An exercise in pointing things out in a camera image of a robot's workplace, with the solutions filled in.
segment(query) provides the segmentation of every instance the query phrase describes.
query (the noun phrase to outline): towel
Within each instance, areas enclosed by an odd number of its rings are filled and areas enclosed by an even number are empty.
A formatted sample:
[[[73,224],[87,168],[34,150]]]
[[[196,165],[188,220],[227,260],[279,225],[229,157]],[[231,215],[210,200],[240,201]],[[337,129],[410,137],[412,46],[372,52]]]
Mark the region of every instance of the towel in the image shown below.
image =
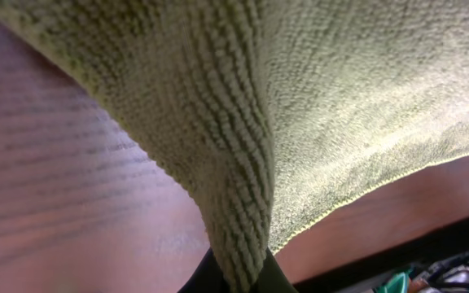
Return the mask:
[[[233,291],[267,247],[469,155],[469,0],[0,0],[0,20],[189,192]]]

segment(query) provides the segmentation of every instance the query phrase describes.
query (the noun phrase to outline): green cloth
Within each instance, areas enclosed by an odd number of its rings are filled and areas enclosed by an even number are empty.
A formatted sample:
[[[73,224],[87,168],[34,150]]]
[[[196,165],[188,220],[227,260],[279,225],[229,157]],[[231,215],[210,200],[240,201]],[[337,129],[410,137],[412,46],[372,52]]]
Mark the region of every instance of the green cloth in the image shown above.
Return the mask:
[[[0,20],[189,192],[236,291],[268,246],[469,155],[469,0],[0,0]]]

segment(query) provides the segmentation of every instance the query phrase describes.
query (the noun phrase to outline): wooden surface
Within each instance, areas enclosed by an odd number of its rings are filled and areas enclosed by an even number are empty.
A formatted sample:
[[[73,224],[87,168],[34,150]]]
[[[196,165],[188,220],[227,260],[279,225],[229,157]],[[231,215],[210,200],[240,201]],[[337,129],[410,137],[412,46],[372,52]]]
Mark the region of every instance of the wooden surface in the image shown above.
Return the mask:
[[[469,216],[469,158],[384,186],[294,238],[292,282]],[[0,25],[0,292],[175,292],[198,208],[73,81]]]

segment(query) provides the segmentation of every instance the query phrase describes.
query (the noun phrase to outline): microfiber cloth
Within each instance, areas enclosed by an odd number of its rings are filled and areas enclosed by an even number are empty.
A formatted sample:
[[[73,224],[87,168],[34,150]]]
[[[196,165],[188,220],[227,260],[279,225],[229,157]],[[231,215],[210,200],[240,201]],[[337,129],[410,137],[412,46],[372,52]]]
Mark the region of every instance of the microfiber cloth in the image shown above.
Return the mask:
[[[233,291],[267,247],[469,155],[469,0],[0,0],[0,20],[189,192]]]

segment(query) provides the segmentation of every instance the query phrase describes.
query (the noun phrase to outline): green plastic object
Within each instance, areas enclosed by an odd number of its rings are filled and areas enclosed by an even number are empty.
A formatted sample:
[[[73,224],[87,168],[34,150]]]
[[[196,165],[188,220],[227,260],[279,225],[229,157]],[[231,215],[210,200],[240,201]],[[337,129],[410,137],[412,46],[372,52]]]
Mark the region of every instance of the green plastic object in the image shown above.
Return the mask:
[[[374,289],[375,293],[406,293],[408,291],[408,273],[397,273],[388,282]]]

